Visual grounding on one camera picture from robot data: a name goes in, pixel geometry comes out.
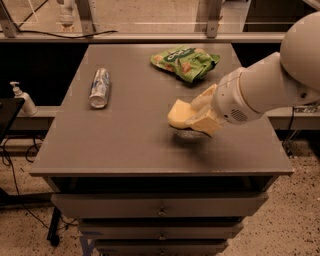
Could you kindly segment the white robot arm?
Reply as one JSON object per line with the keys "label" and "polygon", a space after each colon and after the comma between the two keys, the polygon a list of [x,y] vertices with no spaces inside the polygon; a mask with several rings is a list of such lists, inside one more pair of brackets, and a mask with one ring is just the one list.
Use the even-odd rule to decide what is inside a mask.
{"label": "white robot arm", "polygon": [[295,107],[320,98],[320,13],[297,21],[280,50],[247,68],[225,75],[213,89],[195,98],[196,113],[186,125],[212,135],[224,123],[241,125],[265,112]]}

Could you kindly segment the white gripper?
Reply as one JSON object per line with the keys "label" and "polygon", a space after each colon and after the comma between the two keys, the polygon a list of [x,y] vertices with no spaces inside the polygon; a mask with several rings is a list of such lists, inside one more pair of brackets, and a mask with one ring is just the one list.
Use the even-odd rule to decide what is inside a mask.
{"label": "white gripper", "polygon": [[198,113],[187,119],[186,125],[212,137],[222,128],[219,117],[235,125],[259,119],[262,114],[249,106],[241,91],[240,78],[244,71],[242,67],[234,70],[225,75],[217,85],[211,85],[194,98],[190,103],[191,109]]}

